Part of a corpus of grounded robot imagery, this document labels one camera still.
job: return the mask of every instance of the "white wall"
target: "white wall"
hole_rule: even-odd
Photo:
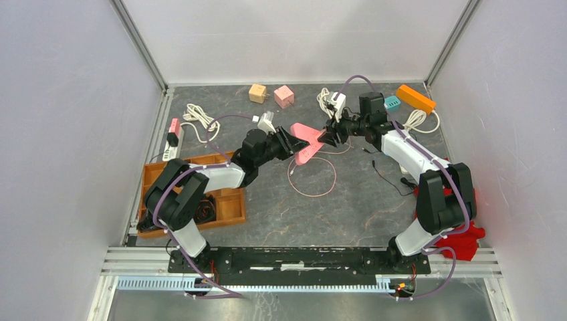
[[[433,84],[519,320],[564,320],[567,3],[483,1]]]
[[[125,0],[166,81],[423,80],[466,0]]]
[[[85,320],[160,90],[109,1],[0,1],[2,320]]]

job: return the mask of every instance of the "orange connector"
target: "orange connector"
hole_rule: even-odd
[[[428,115],[435,109],[435,102],[416,92],[406,85],[400,86],[396,91],[396,97],[408,103],[415,109],[423,110]]]

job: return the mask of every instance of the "yellow cube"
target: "yellow cube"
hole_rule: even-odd
[[[258,104],[263,104],[265,98],[268,96],[266,92],[266,87],[259,84],[254,84],[252,85],[252,87],[250,87],[250,91],[248,91],[248,96],[250,97],[251,101],[257,102]]]

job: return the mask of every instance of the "coiled white cable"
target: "coiled white cable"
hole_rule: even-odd
[[[198,120],[201,123],[201,125],[203,125],[203,128],[205,128],[206,130],[209,124],[214,120],[214,118],[209,117],[209,115],[207,115],[200,106],[194,104],[187,104],[187,111],[183,114],[183,119],[185,119],[187,122],[182,122],[181,126],[191,125],[193,129],[195,129],[195,134],[197,135],[197,139],[199,140],[199,142],[202,144],[207,143],[206,140],[201,140],[201,137],[199,137],[199,132],[197,131],[197,127],[191,122]],[[211,125],[211,127],[209,128],[209,132],[213,132],[215,130],[217,132],[213,135],[213,137],[209,139],[209,141],[217,137],[220,129],[221,129],[221,125],[219,124],[219,122],[215,122],[214,124]]]
[[[439,115],[433,110],[431,111],[435,117],[437,117],[437,125],[435,126],[434,129],[432,130],[419,130],[416,127],[421,125],[424,121],[425,118],[427,117],[427,113],[424,112],[423,110],[419,110],[416,109],[414,111],[411,112],[411,114],[409,114],[408,120],[406,121],[406,123],[404,124],[405,129],[409,132],[410,130],[415,130],[416,132],[420,132],[422,134],[430,134],[434,131],[436,131],[439,128],[439,124],[441,123],[441,121],[439,120]]]
[[[329,95],[330,95],[329,89],[327,88],[321,89],[321,92],[317,95],[317,102],[319,103],[319,108],[321,108],[321,110],[323,110],[323,112],[327,114],[329,118],[333,118],[333,111],[327,108],[327,106],[325,105],[325,101],[327,100],[327,97]]]

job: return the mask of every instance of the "wooden box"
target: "wooden box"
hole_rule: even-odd
[[[225,158],[220,154],[210,154],[204,156],[196,156],[191,158],[185,158],[184,161],[199,165],[208,164],[220,164],[225,162]],[[140,200],[140,209],[138,210],[138,220],[142,220],[142,215],[146,213],[146,207],[144,206],[144,195],[150,189],[155,180],[159,177],[163,168],[165,168],[165,162],[147,164],[144,166],[144,174],[142,179],[142,199]],[[180,191],[180,188],[175,187],[173,189],[176,192]],[[197,225],[199,229],[212,229],[215,227],[242,224],[246,222],[245,207],[244,207],[244,189],[221,189],[218,191],[211,191],[207,193],[215,198],[217,219],[212,222],[203,223]],[[141,238],[149,239],[153,237],[165,236],[163,230],[159,229],[157,231],[149,232],[138,232],[138,236]]]

